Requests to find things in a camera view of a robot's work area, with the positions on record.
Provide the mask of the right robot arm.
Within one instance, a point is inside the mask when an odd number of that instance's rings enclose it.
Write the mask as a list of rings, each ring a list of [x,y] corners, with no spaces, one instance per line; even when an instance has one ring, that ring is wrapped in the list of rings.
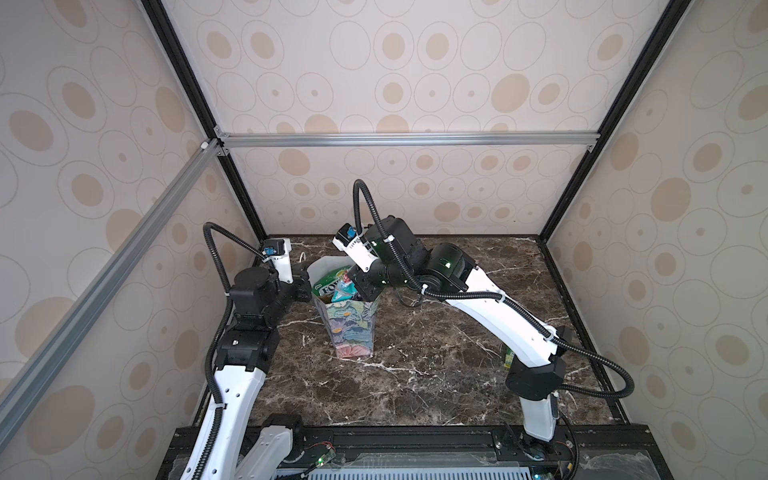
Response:
[[[508,297],[457,245],[428,248],[394,216],[382,224],[370,225],[364,234],[346,224],[333,239],[354,263],[349,277],[360,297],[372,302],[387,287],[408,288],[472,317],[513,354],[506,386],[520,399],[525,435],[552,441],[558,419],[555,392],[565,375],[564,350],[556,344],[560,331]]]

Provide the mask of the green snack bag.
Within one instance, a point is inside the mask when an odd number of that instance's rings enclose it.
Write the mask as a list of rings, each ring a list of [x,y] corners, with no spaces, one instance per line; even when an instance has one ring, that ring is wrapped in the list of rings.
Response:
[[[332,303],[331,297],[334,292],[334,288],[338,281],[343,277],[345,273],[348,273],[348,268],[339,268],[327,273],[319,281],[313,285],[313,293],[324,303]]]

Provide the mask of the teal spring candy bag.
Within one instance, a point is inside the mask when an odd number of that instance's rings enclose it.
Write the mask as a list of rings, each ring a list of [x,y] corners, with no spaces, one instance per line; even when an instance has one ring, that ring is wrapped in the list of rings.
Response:
[[[358,290],[354,281],[345,273],[338,281],[331,297],[332,303],[354,300],[358,296]]]

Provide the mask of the white paper bag colourful print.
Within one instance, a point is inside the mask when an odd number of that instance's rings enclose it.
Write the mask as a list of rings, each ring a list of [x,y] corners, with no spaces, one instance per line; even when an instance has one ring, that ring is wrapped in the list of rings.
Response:
[[[339,359],[367,359],[374,353],[374,330],[378,301],[354,300],[324,303],[313,293],[313,285],[327,273],[348,268],[354,263],[347,257],[325,256],[308,267],[312,285],[312,300],[329,334]]]

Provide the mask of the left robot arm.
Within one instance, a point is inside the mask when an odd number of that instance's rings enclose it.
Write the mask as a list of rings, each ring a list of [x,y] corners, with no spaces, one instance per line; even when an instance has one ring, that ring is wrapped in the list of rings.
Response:
[[[273,268],[250,267],[225,287],[225,315],[205,360],[211,400],[184,479],[270,479],[302,448],[298,415],[272,414],[241,452],[253,405],[280,341],[278,324],[296,302],[312,299],[305,270],[287,282]]]

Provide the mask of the yellow green candy bag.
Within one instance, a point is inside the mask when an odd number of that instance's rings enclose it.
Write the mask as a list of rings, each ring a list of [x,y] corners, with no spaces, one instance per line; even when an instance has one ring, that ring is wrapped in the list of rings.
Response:
[[[515,358],[515,354],[512,352],[511,349],[507,348],[505,353],[505,358],[504,358],[505,369],[509,370],[511,368],[514,358]]]

